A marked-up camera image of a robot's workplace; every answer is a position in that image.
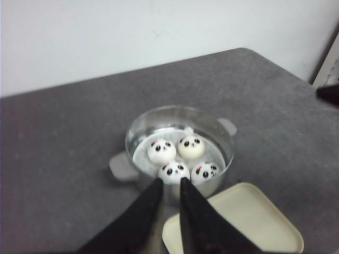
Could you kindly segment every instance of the gray tabletop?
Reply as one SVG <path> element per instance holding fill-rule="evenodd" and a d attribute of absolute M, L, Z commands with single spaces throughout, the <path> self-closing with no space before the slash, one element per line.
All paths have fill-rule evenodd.
<path fill-rule="evenodd" d="M 134 118 L 172 104 L 238 127 L 223 189 L 255 184 L 305 251 L 339 250 L 339 109 L 235 49 L 1 99 L 1 253 L 76 250 L 119 216 L 139 190 L 117 182 L 108 161 Z"/>

